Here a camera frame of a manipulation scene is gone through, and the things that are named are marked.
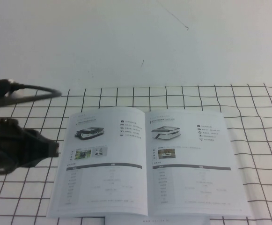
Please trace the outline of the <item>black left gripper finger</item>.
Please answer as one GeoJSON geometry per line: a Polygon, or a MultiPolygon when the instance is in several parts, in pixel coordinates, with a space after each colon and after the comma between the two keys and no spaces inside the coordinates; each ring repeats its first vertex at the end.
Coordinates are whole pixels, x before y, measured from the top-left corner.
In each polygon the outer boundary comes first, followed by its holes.
{"type": "Polygon", "coordinates": [[[33,129],[25,129],[26,148],[33,157],[58,157],[59,143],[33,129]]]}
{"type": "Polygon", "coordinates": [[[35,167],[42,160],[49,158],[47,154],[28,154],[21,161],[21,167],[35,167]]]}

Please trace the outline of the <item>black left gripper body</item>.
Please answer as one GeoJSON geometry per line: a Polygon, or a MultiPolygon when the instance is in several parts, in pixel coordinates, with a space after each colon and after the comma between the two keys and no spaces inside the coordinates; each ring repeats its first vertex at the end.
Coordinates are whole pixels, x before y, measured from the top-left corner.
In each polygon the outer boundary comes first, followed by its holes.
{"type": "Polygon", "coordinates": [[[17,120],[0,119],[0,175],[31,167],[30,141],[30,129],[20,127],[17,120]]]}

